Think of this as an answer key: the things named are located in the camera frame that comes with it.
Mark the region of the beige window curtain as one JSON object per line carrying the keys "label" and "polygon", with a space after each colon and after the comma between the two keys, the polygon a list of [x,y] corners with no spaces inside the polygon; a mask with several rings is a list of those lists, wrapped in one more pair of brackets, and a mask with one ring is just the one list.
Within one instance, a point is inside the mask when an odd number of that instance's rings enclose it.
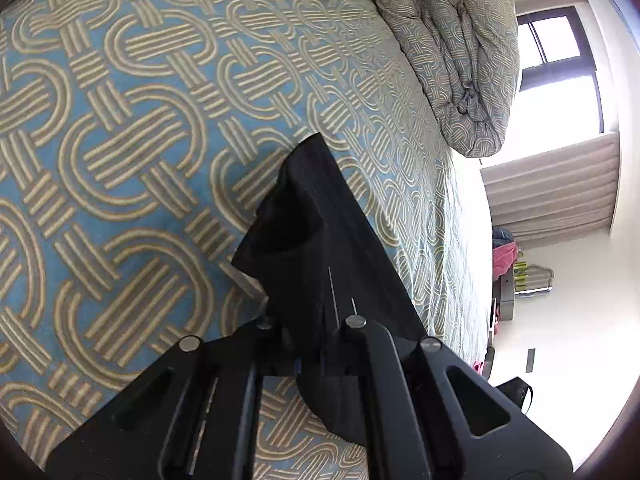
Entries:
{"label": "beige window curtain", "polygon": [[522,249],[611,227],[620,176],[616,133],[480,170],[491,223]]}

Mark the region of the black pants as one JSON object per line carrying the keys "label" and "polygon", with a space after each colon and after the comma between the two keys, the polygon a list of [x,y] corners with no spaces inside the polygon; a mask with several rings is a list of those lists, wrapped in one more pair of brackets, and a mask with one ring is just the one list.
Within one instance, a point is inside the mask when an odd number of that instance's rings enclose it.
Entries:
{"label": "black pants", "polygon": [[288,154],[232,264],[262,285],[268,318],[288,333],[308,408],[363,445],[358,382],[338,358],[341,322],[359,314],[409,340],[426,331],[321,134]]}

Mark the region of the dark framed window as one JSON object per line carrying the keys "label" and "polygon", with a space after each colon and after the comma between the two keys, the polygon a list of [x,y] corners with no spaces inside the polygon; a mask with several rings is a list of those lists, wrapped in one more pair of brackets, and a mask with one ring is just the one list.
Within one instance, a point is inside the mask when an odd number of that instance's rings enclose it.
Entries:
{"label": "dark framed window", "polygon": [[537,11],[518,17],[518,45],[521,54],[521,90],[585,78],[597,105],[598,133],[604,131],[604,117],[597,64],[574,6]]}

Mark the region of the folded patterned comforter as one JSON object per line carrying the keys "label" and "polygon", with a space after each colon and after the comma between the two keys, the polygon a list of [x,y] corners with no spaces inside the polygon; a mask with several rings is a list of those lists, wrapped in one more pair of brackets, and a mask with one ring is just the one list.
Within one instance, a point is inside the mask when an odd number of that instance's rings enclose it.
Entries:
{"label": "folded patterned comforter", "polygon": [[521,82],[514,0],[375,0],[450,148],[495,155]]}

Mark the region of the blue beige patterned bedspread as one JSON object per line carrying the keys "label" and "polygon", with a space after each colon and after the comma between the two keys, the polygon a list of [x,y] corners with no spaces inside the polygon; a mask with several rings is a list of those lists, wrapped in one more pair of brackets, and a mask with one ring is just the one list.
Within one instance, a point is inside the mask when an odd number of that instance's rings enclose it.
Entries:
{"label": "blue beige patterned bedspread", "polygon": [[374,0],[6,0],[1,419],[32,464],[181,337],[265,304],[232,255],[321,133],[426,330],[483,359],[490,220]]}

